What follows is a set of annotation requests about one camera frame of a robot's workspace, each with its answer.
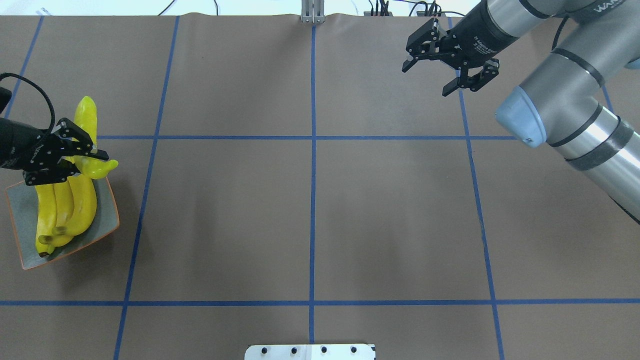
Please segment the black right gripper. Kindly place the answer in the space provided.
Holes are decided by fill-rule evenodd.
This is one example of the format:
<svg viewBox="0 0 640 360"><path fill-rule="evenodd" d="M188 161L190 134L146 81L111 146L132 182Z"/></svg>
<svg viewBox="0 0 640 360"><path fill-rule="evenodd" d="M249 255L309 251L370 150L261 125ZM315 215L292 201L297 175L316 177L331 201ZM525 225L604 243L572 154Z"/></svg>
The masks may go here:
<svg viewBox="0 0 640 360"><path fill-rule="evenodd" d="M401 71L406 73L422 60L439 60L456 68L454 62L460 58L459 75L443 86L442 96L459 89L477 92L499 75L500 61L493 58L505 48L505 32L491 18L489 3L481 2L448 31L441 28L438 18L430 18L410 34ZM469 75L470 68L480 66L478 73Z"/></svg>

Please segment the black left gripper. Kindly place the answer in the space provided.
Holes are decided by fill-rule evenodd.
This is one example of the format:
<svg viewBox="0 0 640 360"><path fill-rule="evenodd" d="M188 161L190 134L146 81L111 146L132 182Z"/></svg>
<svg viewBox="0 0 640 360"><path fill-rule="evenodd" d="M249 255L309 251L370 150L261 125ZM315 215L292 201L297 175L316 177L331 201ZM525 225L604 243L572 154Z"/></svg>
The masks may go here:
<svg viewBox="0 0 640 360"><path fill-rule="evenodd" d="M51 135L45 129L0 119L0 165L22 171L27 186L64 183L80 173L62 157L108 161L108 153L98 149L98 121L61 118Z"/></svg>

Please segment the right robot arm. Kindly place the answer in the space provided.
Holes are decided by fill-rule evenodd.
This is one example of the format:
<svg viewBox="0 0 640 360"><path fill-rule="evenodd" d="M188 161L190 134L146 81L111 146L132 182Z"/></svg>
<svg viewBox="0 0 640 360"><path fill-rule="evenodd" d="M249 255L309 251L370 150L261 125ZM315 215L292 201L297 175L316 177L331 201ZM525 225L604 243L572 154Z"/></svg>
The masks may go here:
<svg viewBox="0 0 640 360"><path fill-rule="evenodd" d="M482 0L455 26L429 19L407 37L407 72L421 60L458 71L442 95L480 90L499 74L501 51L547 19L577 27L495 112L525 145L554 148L639 221L639 134L594 97L622 69L639 68L637 0Z"/></svg>

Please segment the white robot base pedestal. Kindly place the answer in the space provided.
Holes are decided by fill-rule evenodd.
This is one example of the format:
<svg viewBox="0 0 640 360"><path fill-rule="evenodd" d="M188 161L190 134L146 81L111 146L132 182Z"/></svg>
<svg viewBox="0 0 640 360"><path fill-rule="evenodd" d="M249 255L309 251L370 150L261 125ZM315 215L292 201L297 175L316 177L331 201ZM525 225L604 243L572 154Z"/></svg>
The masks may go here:
<svg viewBox="0 0 640 360"><path fill-rule="evenodd" d="M245 360L376 360L374 344L256 344L249 346Z"/></svg>

